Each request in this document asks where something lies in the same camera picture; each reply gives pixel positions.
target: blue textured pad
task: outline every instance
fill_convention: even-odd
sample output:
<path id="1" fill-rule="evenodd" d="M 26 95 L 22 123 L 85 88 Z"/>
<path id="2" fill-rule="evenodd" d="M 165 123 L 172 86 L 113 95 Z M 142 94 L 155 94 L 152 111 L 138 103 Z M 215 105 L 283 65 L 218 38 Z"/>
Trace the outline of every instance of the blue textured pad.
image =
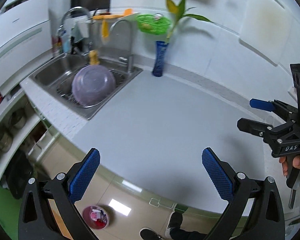
<path id="1" fill-rule="evenodd" d="M 268 112 L 272 112 L 275 110 L 275 107 L 272 103 L 267 102 L 267 101 L 262 101 L 259 99 L 251 99 L 250 106 L 252 108 L 261 109 L 261 110 L 265 110 Z"/>
<path id="2" fill-rule="evenodd" d="M 93 175 L 100 164 L 100 153 L 94 150 L 82 165 L 69 186 L 69 199 L 72 204 L 81 200 Z"/>
<path id="3" fill-rule="evenodd" d="M 202 164 L 216 187 L 219 196 L 231 202 L 234 197 L 233 184 L 212 153 L 205 149 L 202 152 Z"/>

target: sink basin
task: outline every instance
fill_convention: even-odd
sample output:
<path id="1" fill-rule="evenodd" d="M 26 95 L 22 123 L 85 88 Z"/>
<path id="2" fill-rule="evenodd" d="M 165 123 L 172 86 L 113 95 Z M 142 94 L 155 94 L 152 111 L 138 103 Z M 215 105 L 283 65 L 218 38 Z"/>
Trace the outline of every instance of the sink basin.
<path id="1" fill-rule="evenodd" d="M 62 54 L 50 60 L 30 75 L 30 78 L 62 104 L 87 120 L 91 119 L 100 108 L 118 91 L 136 77 L 142 69 L 134 67 L 128 74 L 125 64 L 100 58 L 100 64 L 107 67 L 116 80 L 115 90 L 101 102 L 93 106 L 81 106 L 72 95 L 74 76 L 87 66 L 87 62 L 79 55 Z"/>

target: green plastic basket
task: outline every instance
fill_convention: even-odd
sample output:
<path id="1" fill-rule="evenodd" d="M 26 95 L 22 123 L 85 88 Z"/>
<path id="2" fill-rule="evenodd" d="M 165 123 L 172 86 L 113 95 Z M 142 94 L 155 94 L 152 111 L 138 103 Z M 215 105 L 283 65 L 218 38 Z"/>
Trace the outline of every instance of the green plastic basket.
<path id="1" fill-rule="evenodd" d="M 171 25 L 171 21 L 168 18 L 162 17 L 159 20 L 155 20 L 151 14 L 137 16 L 137 22 L 142 32 L 154 35 L 165 34 Z"/>

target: chrome faucet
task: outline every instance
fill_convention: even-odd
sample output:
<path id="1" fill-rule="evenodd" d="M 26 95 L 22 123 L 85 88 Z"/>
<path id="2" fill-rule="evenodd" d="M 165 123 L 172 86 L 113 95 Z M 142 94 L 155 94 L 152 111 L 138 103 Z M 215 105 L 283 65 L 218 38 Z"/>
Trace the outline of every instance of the chrome faucet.
<path id="1" fill-rule="evenodd" d="M 82 13 L 84 13 L 88 17 L 88 20 L 91 18 L 90 11 L 87 8 L 84 8 L 84 7 L 81 7 L 81 6 L 77 6 L 77 7 L 71 8 L 70 10 L 68 10 L 64 14 L 64 16 L 61 19 L 60 27 L 57 30 L 57 37 L 60 36 L 60 35 L 62 35 L 62 32 L 65 30 L 64 23 L 65 23 L 65 20 L 66 20 L 67 16 L 70 13 L 74 12 L 74 11 L 81 11 Z M 87 53 L 81 53 L 79 49 L 75 48 L 75 52 L 77 54 L 79 54 L 80 56 L 83 56 L 83 57 L 87 56 L 89 54 L 89 52 L 91 50 L 93 50 L 93 42 L 92 42 L 92 38 L 91 38 L 91 25 L 92 25 L 92 22 L 89 23 L 89 25 L 88 25 L 88 31 L 89 31 L 88 49 L 89 49 L 89 51 Z"/>
<path id="2" fill-rule="evenodd" d="M 122 63 L 125 63 L 127 65 L 127 72 L 128 74 L 131 74 L 132 73 L 132 70 L 133 70 L 133 54 L 132 54 L 132 36 L 133 36 L 133 29 L 132 29 L 132 24 L 131 22 L 127 21 L 127 20 L 119 20 L 117 22 L 115 22 L 110 30 L 109 30 L 109 34 L 111 35 L 112 31 L 114 30 L 114 28 L 119 24 L 119 23 L 126 23 L 130 29 L 130 40 L 129 40 L 129 48 L 128 48 L 128 58 L 124 58 L 124 57 L 120 57 L 119 58 L 119 61 L 122 62 Z"/>

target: foot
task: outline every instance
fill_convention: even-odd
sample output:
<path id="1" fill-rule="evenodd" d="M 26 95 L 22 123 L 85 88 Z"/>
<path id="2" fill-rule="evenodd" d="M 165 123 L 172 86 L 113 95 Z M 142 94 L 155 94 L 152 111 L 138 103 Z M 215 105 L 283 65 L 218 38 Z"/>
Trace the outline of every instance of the foot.
<path id="1" fill-rule="evenodd" d="M 163 240 L 163 238 L 150 228 L 142 228 L 140 236 L 143 240 Z"/>
<path id="2" fill-rule="evenodd" d="M 164 235 L 167 238 L 171 238 L 171 236 L 170 236 L 171 229 L 172 228 L 180 228 L 181 224 L 182 224 L 182 220 L 183 220 L 182 214 L 180 214 L 178 212 L 172 212 L 170 214 L 168 226 L 167 226 L 167 229 L 166 229 L 166 232 L 164 233 Z"/>

